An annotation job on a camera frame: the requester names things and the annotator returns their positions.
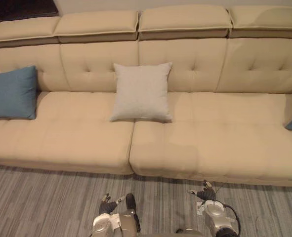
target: wall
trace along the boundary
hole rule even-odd
[[[232,5],[285,5],[292,6],[292,0],[54,0],[61,15],[83,11],[101,10],[143,10],[164,5],[216,4]]]

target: beige sofa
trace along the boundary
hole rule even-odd
[[[0,118],[0,164],[292,186],[290,14],[188,5],[139,24],[136,11],[0,23],[0,72],[36,65],[40,90],[35,120]],[[109,122],[113,63],[166,62],[173,121]]]

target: floor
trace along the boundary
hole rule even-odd
[[[236,209],[242,237],[292,237],[291,187],[212,184],[223,185],[217,197]],[[114,199],[135,195],[144,234],[191,227],[210,237],[187,189],[202,183],[0,166],[0,237],[87,237],[107,192]]]

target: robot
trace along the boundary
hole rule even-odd
[[[203,202],[200,211],[203,213],[205,223],[209,227],[212,237],[239,237],[241,224],[239,217],[233,207],[216,200],[216,192],[212,185],[204,180],[203,191],[188,191],[196,195]],[[177,230],[175,234],[139,235],[140,223],[136,214],[136,202],[133,194],[109,202],[111,197],[106,194],[99,208],[99,216],[93,221],[93,229],[90,237],[206,237],[202,233],[192,230]],[[127,211],[120,214],[111,214],[115,208],[126,200]],[[232,219],[226,216],[225,209],[230,208],[238,222],[238,233],[233,229]]]

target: tufted back cushion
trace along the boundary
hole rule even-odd
[[[176,39],[139,42],[139,64],[172,62],[168,90],[215,91],[226,52],[226,39]]]
[[[39,89],[42,91],[68,91],[60,59],[60,45],[47,44],[14,48],[0,48],[1,72],[35,65]]]
[[[138,66],[135,41],[62,44],[61,58],[71,91],[116,92],[114,63]]]
[[[229,39],[217,92],[292,93],[292,39]]]

